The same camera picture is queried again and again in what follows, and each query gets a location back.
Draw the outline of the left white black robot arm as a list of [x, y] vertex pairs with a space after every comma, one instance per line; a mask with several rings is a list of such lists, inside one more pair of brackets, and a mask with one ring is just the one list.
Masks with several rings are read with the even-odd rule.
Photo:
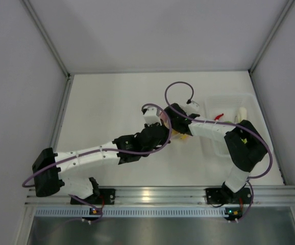
[[32, 165], [36, 196], [63, 193], [94, 204], [100, 197], [94, 178], [96, 168], [137, 162], [165, 147], [170, 137], [171, 128], [157, 122], [145, 125], [139, 133], [120, 136], [89, 149], [55, 153], [52, 148], [46, 148]]

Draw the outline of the pale green toy celery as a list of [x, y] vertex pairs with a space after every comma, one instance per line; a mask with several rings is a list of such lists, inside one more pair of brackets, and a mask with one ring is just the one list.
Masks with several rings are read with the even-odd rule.
[[240, 123], [243, 120], [247, 120], [248, 112], [245, 107], [239, 107], [235, 116], [235, 122]]

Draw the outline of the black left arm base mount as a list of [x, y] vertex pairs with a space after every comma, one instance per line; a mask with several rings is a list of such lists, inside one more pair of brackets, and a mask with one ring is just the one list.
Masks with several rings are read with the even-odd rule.
[[93, 189], [86, 188], [81, 189], [80, 191], [75, 191], [71, 194], [72, 205], [80, 205], [82, 202], [78, 201], [78, 199], [83, 200], [85, 203], [93, 204], [93, 205], [114, 205], [115, 200], [115, 189], [114, 188], [102, 188], [102, 189]]

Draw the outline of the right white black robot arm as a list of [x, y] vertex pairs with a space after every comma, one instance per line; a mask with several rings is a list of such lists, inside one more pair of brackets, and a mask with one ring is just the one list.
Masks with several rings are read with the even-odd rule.
[[177, 103], [164, 109], [176, 132], [192, 137], [205, 137], [227, 147], [233, 167], [222, 184], [216, 203], [233, 203], [241, 196], [250, 173], [257, 163], [269, 154], [269, 147], [248, 120], [238, 124], [209, 121], [199, 114], [187, 114]]

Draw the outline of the clear polka dot zip bag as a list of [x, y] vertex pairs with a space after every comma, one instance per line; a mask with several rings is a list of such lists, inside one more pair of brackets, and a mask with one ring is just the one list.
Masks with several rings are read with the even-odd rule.
[[[160, 120], [163, 122], [163, 124], [169, 129], [169, 123], [168, 120], [166, 119], [166, 116], [163, 112], [160, 112], [159, 114]], [[174, 129], [171, 131], [171, 140], [185, 143], [191, 138], [190, 135], [187, 134], [182, 134]]]

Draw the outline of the yellow toy pear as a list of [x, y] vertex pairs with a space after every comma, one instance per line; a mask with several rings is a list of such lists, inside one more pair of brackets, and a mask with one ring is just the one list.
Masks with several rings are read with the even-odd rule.
[[178, 140], [178, 141], [186, 141], [190, 136], [187, 134], [182, 134], [180, 132], [177, 132], [176, 130], [172, 130], [171, 138], [172, 140]]

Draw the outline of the red toy chili pepper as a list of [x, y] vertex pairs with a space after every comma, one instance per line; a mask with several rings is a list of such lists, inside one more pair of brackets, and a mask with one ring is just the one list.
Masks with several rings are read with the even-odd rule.
[[222, 114], [219, 114], [219, 115], [217, 115], [217, 116], [214, 118], [214, 120], [215, 120], [215, 121], [220, 120], [223, 116], [224, 116], [223, 113], [222, 113]]

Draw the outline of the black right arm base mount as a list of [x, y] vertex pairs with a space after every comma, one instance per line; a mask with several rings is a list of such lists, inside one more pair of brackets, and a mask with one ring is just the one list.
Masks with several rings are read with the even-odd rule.
[[249, 204], [252, 199], [252, 193], [249, 188], [242, 188], [238, 192], [233, 192], [226, 186], [206, 188], [206, 200], [209, 205], [227, 205], [227, 204]]

